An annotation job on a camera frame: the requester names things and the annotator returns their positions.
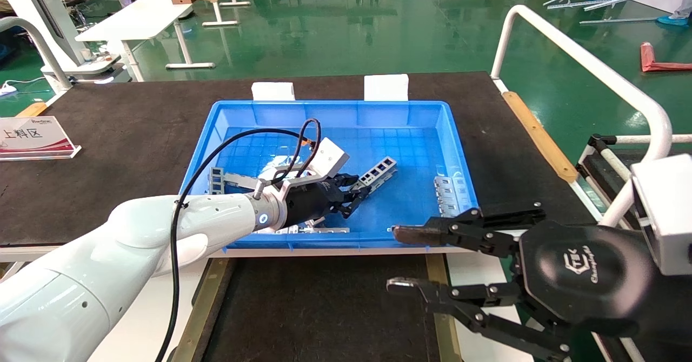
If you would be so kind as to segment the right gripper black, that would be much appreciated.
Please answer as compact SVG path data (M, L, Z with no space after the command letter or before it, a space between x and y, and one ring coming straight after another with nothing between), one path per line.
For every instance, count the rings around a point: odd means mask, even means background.
M646 295L658 275L645 239L616 227L563 226L545 219L540 208L497 214L470 209L454 217L430 217L422 226L396 225L392 233L403 244L450 245L495 258L520 250L527 299L549 318L610 337L640 333ZM517 243L508 231L521 229L528 230ZM419 297L426 311L451 316L470 332L537 359L571 359L568 338L483 311L521 302L524 291L514 281L449 286L396 277L386 289Z

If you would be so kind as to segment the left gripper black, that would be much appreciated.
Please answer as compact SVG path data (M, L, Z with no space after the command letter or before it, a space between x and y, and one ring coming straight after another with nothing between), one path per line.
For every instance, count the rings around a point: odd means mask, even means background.
M365 186L346 192L339 187L353 187L359 179L358 175L337 174L335 184L316 182L291 188L285 199L287 217L283 226L296 226L319 219L338 206L343 217L350 217L370 195L372 187Z

